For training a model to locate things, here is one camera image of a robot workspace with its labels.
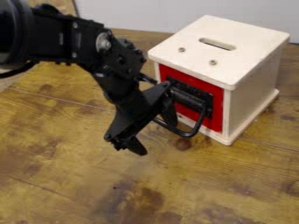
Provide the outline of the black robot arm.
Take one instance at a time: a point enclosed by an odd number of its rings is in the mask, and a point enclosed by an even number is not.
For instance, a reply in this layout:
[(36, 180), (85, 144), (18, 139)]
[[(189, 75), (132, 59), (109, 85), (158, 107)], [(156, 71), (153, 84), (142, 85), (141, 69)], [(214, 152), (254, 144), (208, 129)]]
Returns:
[(32, 7), (24, 0), (0, 0), (0, 79), (42, 61), (74, 64), (90, 74), (116, 107), (104, 139), (116, 150), (145, 155), (137, 133), (157, 116), (170, 125), (177, 118), (168, 96), (170, 83), (157, 83), (141, 73), (140, 49), (116, 38), (101, 23), (65, 15), (46, 3)]

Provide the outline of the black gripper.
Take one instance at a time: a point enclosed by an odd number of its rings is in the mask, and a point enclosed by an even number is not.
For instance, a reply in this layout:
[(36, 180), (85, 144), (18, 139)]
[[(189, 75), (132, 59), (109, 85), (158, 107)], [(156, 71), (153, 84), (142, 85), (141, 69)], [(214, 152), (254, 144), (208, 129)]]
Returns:
[(145, 125), (160, 115), (165, 128), (177, 126), (173, 98), (165, 95), (169, 85), (141, 73), (145, 57), (126, 39), (97, 38), (96, 56), (90, 74), (116, 108), (104, 138), (117, 151), (144, 156), (146, 149), (136, 135)]

